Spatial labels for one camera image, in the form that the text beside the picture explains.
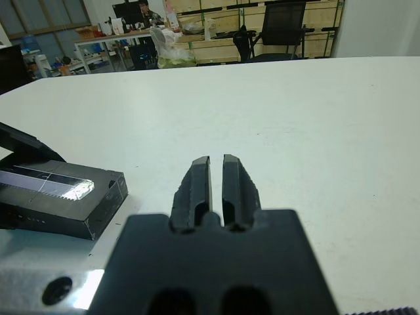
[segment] chair backrest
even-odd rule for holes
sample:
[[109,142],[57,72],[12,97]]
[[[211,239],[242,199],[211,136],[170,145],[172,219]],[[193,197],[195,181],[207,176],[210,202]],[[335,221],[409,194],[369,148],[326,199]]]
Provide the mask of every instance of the chair backrest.
[[296,45],[303,34],[305,2],[267,5],[262,26],[264,45]]
[[0,49],[0,95],[30,82],[20,47]]
[[245,25],[233,35],[233,40],[241,56],[241,62],[247,61],[251,45],[249,43],[249,35]]

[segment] black mount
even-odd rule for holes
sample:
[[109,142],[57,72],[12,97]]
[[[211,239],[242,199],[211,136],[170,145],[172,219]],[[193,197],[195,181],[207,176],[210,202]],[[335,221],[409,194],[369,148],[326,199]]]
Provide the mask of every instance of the black mount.
[[44,159],[65,162],[58,153],[34,136],[9,127],[4,123],[0,123],[0,146],[14,152],[14,154],[5,158],[7,160],[24,159],[33,161]]
[[211,198],[206,156],[170,218],[128,219],[88,314],[338,315],[296,212],[262,211],[238,158],[224,157],[224,226]]

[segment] white wall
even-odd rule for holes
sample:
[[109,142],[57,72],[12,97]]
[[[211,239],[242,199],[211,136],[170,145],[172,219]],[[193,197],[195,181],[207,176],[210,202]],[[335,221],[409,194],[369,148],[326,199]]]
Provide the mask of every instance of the white wall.
[[[112,5],[123,3],[124,0],[83,0],[83,2],[85,3],[86,11],[91,19],[92,25],[100,24],[102,31],[110,34],[111,28],[104,22],[109,16],[111,18],[116,17]],[[158,13],[163,18],[166,17],[163,0],[148,0],[148,2],[150,10]]]
[[419,0],[346,0],[333,55],[420,56]]
[[11,41],[9,41],[9,38],[6,35],[6,32],[3,29],[3,26],[0,24],[0,41],[3,43],[3,45],[5,46],[11,46]]

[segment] desk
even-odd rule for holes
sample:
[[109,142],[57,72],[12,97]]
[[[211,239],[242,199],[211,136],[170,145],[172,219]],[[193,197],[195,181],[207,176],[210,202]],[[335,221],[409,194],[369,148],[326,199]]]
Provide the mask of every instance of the desk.
[[0,231],[0,268],[103,268],[127,216],[169,214],[204,155],[221,214],[231,153],[264,209],[297,210],[342,314],[420,308],[419,85],[420,58],[379,57],[79,75],[4,94],[3,123],[71,163],[123,171],[129,197],[97,242]]
[[[327,31],[316,30],[314,33],[306,34],[305,58],[330,56],[332,44],[333,41],[329,40]],[[175,43],[175,47],[189,49],[200,64],[240,61],[238,48],[232,38]],[[255,55],[258,56],[259,54],[290,53],[292,47],[263,45],[263,40],[260,39],[254,46],[254,50]],[[298,46],[296,53],[298,55],[302,53],[302,45]]]
[[[135,38],[140,38],[140,37],[150,37],[149,30],[131,31],[130,33],[126,33],[126,34],[111,35],[111,36],[105,36],[105,37],[95,37],[92,39],[80,39],[79,41],[75,41],[74,45],[76,47],[76,51],[81,56],[81,61],[83,63],[83,67],[85,68],[87,74],[90,74],[91,71],[89,69],[89,65],[86,63],[85,55],[83,54],[83,52],[80,51],[80,46],[98,44],[98,43],[104,44],[106,56],[108,57],[108,60],[110,61],[112,69],[115,71],[116,69],[114,68],[114,65],[112,64],[112,60],[111,60],[108,48],[106,47],[106,43],[109,43],[111,41],[122,41],[124,39],[135,39]],[[124,58],[121,51],[118,50],[118,53],[119,53],[119,57],[123,65],[125,66]]]

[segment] office chair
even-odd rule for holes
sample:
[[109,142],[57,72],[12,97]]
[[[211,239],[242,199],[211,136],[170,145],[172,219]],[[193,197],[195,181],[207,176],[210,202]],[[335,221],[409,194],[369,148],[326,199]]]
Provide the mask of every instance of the office chair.
[[20,46],[0,49],[0,95],[31,82]]
[[[267,5],[262,32],[247,31],[242,26],[234,35],[234,43],[241,55],[241,62],[267,62],[293,60],[297,47],[302,43],[302,59],[305,57],[305,27],[302,26],[305,2]],[[262,38],[263,45],[294,46],[293,53],[260,54],[255,56],[254,46]]]

